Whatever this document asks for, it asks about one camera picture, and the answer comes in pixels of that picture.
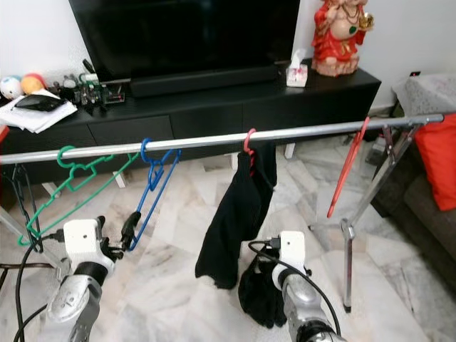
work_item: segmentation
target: marble floor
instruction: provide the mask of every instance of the marble floor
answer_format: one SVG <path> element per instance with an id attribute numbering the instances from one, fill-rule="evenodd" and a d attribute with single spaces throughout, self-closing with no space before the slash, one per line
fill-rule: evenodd
<path id="1" fill-rule="evenodd" d="M 456 296 L 395 223 L 382 219 L 372 207 L 356 227 L 353 312 L 345 314 L 341 303 L 343 237 L 338 223 L 356 208 L 374 172 L 364 162 L 370 148 L 364 144 L 334 215 L 326 218 L 349 149 L 343 144 L 345 139 L 299 143 L 291 160 L 285 160 L 284 147 L 278 147 L 278 184 L 259 237 L 285 229 L 304 232 L 313 280 L 332 301 L 348 341 L 455 341 Z M 91 341 L 291 340 L 287 326 L 268 330 L 244 314 L 237 289 L 218 290 L 211 279 L 194 276 L 204 234 L 234 174 L 229 161 L 229 156 L 218 156 L 177 166 L 138 248 L 118 261 L 115 274 L 103 285 L 100 315 Z M 138 205 L 146 174 L 146 169 L 128 173 L 127 188 L 111 184 L 71 219 L 105 215 L 105 231 L 118 241 L 124 220 Z M 99 176 L 75 194 L 64 192 L 43 212 L 41 224 L 46 226 L 77 205 L 108 177 Z M 36 196 L 39 204 L 46 201 L 40 187 Z M 23 221 L 17 207 L 10 213 Z M 1 262 L 21 260 L 24 250 L 15 241 L 15 236 L 0 227 Z M 60 244 L 49 242 L 46 246 L 64 255 Z M 253 257 L 244 245 L 240 272 Z M 38 260 L 43 260 L 42 256 L 30 258 Z M 0 293 L 2 341 L 12 341 L 17 329 L 15 281 L 16 273 L 10 272 Z M 27 270 L 22 284 L 24 316 L 46 303 L 57 286 L 53 270 Z M 33 320 L 26 329 L 26 340 L 37 341 L 43 325 L 44 315 Z"/>

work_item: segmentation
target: clothes rack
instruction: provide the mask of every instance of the clothes rack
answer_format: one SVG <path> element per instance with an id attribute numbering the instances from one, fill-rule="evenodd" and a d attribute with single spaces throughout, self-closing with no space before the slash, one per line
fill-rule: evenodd
<path id="1" fill-rule="evenodd" d="M 351 311 L 351 280 L 352 280 L 352 263 L 353 263 L 353 240 L 355 239 L 354 226 L 364 213 L 372 199 L 377 194 L 378 190 L 387 180 L 393 168 L 403 156 L 405 151 L 410 146 L 416 132 L 420 127 L 428 123 L 441 123 L 444 120 L 442 114 L 432 115 L 419 115 L 410 118 L 391 118 L 371 120 L 368 124 L 367 130 L 383 130 L 385 137 L 391 136 L 391 128 L 404 128 L 399 141 L 393 146 L 393 141 L 387 138 L 388 157 L 377 172 L 372 183 L 364 194 L 362 200 L 358 205 L 358 209 L 349 219 L 342 219 L 341 230 L 345 239 L 345 260 L 344 260 L 344 290 L 343 290 L 343 305 L 346 312 Z M 316 137 L 319 135 L 332 135 L 340 133 L 352 133 L 359 131 L 363 126 L 363 121 L 352 123 L 336 123 L 330 125 L 317 125 L 302 128 L 289 128 L 284 130 L 270 130 L 263 132 L 256 132 L 251 134 L 251 141 L 263 140 L 283 140 L 292 138 Z M 149 142 L 145 146 L 146 151 L 158 151 L 169 149 L 185 149 L 190 147 L 204 147 L 212 145 L 224 145 L 230 143 L 241 143 L 247 137 L 247 133 L 231 134 L 231 135 L 218 135 L 212 137 L 200 137 L 190 139 L 177 139 Z M 103 155 L 121 155 L 127 153 L 135 153 L 141 151 L 141 143 L 124 144 L 124 145 L 108 145 L 96 147 L 83 147 L 74 148 L 62 154 L 62 159 L 82 158 L 82 157 L 99 157 Z M 30 152 L 2 155 L 0 158 L 0 165 L 28 163 L 28 162 L 42 162 L 49 160 L 57 160 L 58 150 L 43 151 L 43 152 Z M 26 234 L 26 230 L 18 222 L 16 222 L 6 210 L 0 207 L 0 221 L 5 226 L 18 235 Z M 69 266 L 62 263 L 59 259 L 45 251 L 44 256 L 49 262 L 60 269 L 61 276 L 69 272 Z"/>

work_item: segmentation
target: green hanger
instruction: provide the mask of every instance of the green hanger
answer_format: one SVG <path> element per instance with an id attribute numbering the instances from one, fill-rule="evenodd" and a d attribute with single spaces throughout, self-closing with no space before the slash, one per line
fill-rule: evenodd
<path id="1" fill-rule="evenodd" d="M 65 146 L 63 147 L 59 152 L 58 152 L 58 155 L 57 155 L 57 163 L 63 167 L 64 169 L 70 169 L 70 175 L 69 177 L 66 179 L 65 182 L 63 182 L 57 189 L 56 191 L 53 192 L 53 194 L 51 195 L 51 198 L 49 199 L 49 201 L 47 201 L 47 203 L 44 203 L 43 205 L 41 205 L 39 207 L 39 209 L 36 211 L 35 215 L 32 216 L 32 218 L 30 218 L 30 222 L 27 224 L 26 228 L 27 230 L 29 230 L 30 232 L 33 233 L 33 235 L 35 237 L 40 237 L 41 235 L 43 235 L 44 233 L 46 233 L 50 228 L 56 226 L 58 223 L 62 222 L 64 219 L 66 219 L 68 216 L 70 216 L 71 214 L 73 214 L 75 211 L 79 210 L 82 206 L 86 205 L 87 203 L 89 203 L 95 196 L 97 196 L 100 192 L 102 192 L 123 170 L 125 170 L 127 167 L 129 167 L 131 165 L 131 163 L 133 163 L 140 155 L 140 153 L 136 153 L 135 155 L 131 155 L 131 154 L 128 154 L 128 161 L 105 183 L 103 184 L 98 190 L 96 190 L 88 199 L 86 199 L 85 201 L 83 201 L 82 203 L 78 204 L 75 208 L 73 208 L 72 210 L 70 210 L 69 212 L 67 212 L 66 214 L 64 214 L 62 217 L 60 217 L 59 219 L 57 219 L 56 221 L 54 221 L 51 225 L 49 225 L 48 227 L 46 227 L 45 229 L 41 230 L 40 232 L 37 232 L 32 224 L 36 221 L 36 219 L 38 218 L 38 216 L 40 215 L 40 213 L 47 207 L 49 207 L 53 202 L 54 200 L 56 199 L 56 195 L 61 191 L 63 190 L 64 188 L 67 188 L 69 189 L 71 192 L 76 192 L 78 191 L 80 188 L 84 187 L 85 185 L 87 185 L 93 178 L 95 178 L 98 174 L 97 170 L 96 170 L 96 165 L 102 163 L 102 162 L 110 162 L 115 156 L 114 155 L 110 155 L 110 156 L 107 156 L 107 157 L 99 157 L 98 159 L 92 161 L 92 162 L 89 162 L 87 165 L 84 165 L 84 164 L 76 164 L 75 162 L 71 162 L 71 163 L 64 163 L 62 161 L 62 154 L 65 153 L 65 152 L 68 152 L 69 150 L 72 150 L 74 148 L 74 146 Z M 91 170 L 92 171 L 92 174 L 86 179 L 84 180 L 82 183 L 80 183 L 79 185 L 77 186 L 73 186 L 71 184 L 71 181 L 74 180 L 74 172 L 77 170 L 77 169 L 82 169 L 82 170 Z M 24 238 L 24 235 L 21 235 L 18 239 L 18 244 L 20 246 L 28 246 L 30 244 L 30 242 L 28 241 L 23 241 L 23 238 Z"/>

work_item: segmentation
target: television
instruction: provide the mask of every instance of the television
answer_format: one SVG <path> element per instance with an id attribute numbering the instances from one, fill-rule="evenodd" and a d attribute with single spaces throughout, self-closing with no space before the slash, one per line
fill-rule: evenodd
<path id="1" fill-rule="evenodd" d="M 290 60 L 299 11 L 299 0 L 70 4 L 102 83 L 169 76 L 178 81 L 208 73 L 229 77 L 227 71 L 252 68 L 259 73 L 258 68 Z"/>

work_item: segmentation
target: red statue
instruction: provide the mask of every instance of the red statue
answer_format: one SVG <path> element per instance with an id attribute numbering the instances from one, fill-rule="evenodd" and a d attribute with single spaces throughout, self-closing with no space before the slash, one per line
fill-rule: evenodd
<path id="1" fill-rule="evenodd" d="M 373 17 L 363 10 L 368 0 L 323 1 L 315 14 L 312 68 L 333 77 L 353 73 L 359 62 L 356 45 L 373 28 Z"/>

